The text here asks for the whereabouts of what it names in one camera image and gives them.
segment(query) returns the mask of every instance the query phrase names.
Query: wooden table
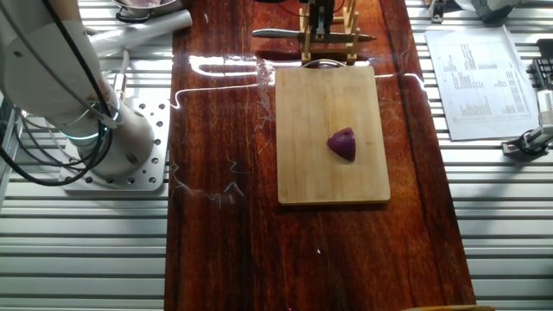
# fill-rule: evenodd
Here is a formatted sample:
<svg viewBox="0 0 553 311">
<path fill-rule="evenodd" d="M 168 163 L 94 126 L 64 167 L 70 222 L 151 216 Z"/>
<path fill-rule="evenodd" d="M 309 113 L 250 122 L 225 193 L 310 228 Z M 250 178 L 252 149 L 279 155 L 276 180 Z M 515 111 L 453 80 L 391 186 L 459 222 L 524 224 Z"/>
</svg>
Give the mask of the wooden table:
<svg viewBox="0 0 553 311">
<path fill-rule="evenodd" d="M 404 0 L 360 1 L 387 29 L 371 64 L 392 199 L 309 208 L 277 203 L 272 81 L 288 65 L 253 56 L 252 0 L 195 2 L 174 38 L 166 310 L 475 303 Z"/>
</svg>

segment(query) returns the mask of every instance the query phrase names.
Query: knife rack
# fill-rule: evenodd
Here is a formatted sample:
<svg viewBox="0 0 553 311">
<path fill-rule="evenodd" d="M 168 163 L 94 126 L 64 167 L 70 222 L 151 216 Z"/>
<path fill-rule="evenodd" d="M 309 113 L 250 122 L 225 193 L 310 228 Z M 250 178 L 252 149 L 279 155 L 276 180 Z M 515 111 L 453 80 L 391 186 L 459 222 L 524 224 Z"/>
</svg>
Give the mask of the knife rack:
<svg viewBox="0 0 553 311">
<path fill-rule="evenodd" d="M 302 44 L 302 64 L 305 65 L 312 61 L 312 54 L 345 54 L 347 65 L 353 65 L 357 60 L 358 41 L 361 29 L 357 28 L 359 12 L 355 11 L 357 0 L 347 0 L 347 5 L 342 8 L 343 16 L 336 16 L 333 19 L 333 25 L 342 24 L 345 34 L 354 34 L 353 42 L 340 43 L 343 48 L 321 48 L 313 49 L 313 45 L 318 42 L 311 41 L 311 29 L 309 28 L 309 9 L 305 3 L 300 8 L 300 31 L 305 34 Z"/>
</svg>

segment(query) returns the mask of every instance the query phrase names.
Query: knife blade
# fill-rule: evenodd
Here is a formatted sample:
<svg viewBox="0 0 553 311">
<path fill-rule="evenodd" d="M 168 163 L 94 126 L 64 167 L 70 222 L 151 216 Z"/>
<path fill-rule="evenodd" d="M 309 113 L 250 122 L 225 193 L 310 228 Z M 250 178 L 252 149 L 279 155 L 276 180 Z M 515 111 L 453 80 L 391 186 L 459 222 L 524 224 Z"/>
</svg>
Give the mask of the knife blade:
<svg viewBox="0 0 553 311">
<path fill-rule="evenodd" d="M 271 38 L 271 39 L 297 39 L 303 41 L 305 39 L 305 33 L 296 31 L 296 30 L 287 30 L 287 29 L 257 29 L 253 30 L 253 37 L 256 38 Z M 330 33 L 325 34 L 322 42 L 324 43 L 352 43 L 355 35 L 353 34 L 341 34 L 341 33 Z M 377 38 L 371 35 L 359 35 L 358 42 L 369 42 L 376 40 Z M 320 42 L 315 39 L 315 34 L 311 34 L 312 42 Z"/>
</svg>

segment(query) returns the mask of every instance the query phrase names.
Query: purple potato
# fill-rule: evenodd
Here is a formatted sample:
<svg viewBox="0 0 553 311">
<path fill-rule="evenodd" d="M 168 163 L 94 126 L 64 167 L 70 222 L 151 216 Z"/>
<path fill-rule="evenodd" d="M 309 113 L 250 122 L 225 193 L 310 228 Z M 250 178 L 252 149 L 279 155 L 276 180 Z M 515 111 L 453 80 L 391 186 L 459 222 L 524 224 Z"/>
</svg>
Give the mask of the purple potato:
<svg viewBox="0 0 553 311">
<path fill-rule="evenodd" d="M 327 140 L 327 146 L 338 156 L 349 162 L 355 161 L 355 135 L 352 128 L 335 132 Z"/>
</svg>

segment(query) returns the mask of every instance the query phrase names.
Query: paper sheet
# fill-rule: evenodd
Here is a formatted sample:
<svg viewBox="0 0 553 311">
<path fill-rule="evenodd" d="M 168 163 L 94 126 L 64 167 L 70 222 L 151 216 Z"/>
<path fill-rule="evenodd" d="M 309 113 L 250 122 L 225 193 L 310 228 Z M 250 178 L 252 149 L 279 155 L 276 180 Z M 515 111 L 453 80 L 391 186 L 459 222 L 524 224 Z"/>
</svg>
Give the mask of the paper sheet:
<svg viewBox="0 0 553 311">
<path fill-rule="evenodd" d="M 538 126 L 536 94 L 505 26 L 425 36 L 452 140 L 514 137 Z"/>
</svg>

